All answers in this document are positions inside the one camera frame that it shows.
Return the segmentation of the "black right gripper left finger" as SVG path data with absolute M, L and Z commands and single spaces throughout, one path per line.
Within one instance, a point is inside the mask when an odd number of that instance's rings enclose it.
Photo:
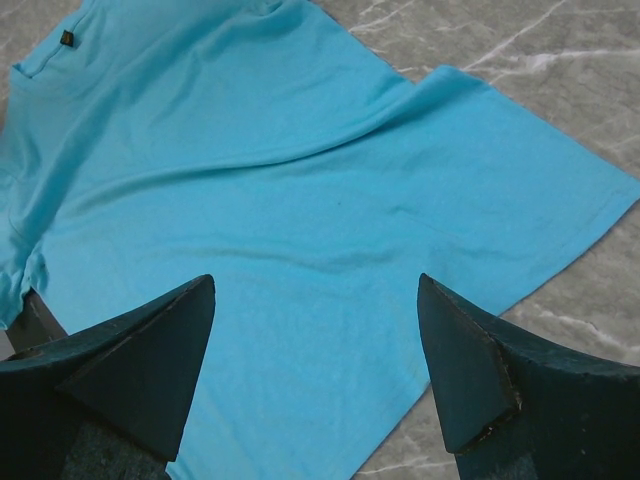
M 165 478 L 214 312 L 214 280 L 202 275 L 68 334 L 30 293 L 1 362 L 2 477 Z

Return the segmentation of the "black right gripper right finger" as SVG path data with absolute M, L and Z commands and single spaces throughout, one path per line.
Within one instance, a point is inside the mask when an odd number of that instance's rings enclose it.
M 496 317 L 427 275 L 420 337 L 463 479 L 635 479 L 639 370 Z

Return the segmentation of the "light blue t-shirt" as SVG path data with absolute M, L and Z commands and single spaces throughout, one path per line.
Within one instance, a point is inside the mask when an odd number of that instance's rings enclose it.
M 484 81 L 308 1 L 86 1 L 9 71 L 1 324 L 79 332 L 210 274 L 176 479 L 348 479 L 429 383 L 428 274 L 500 314 L 638 200 Z

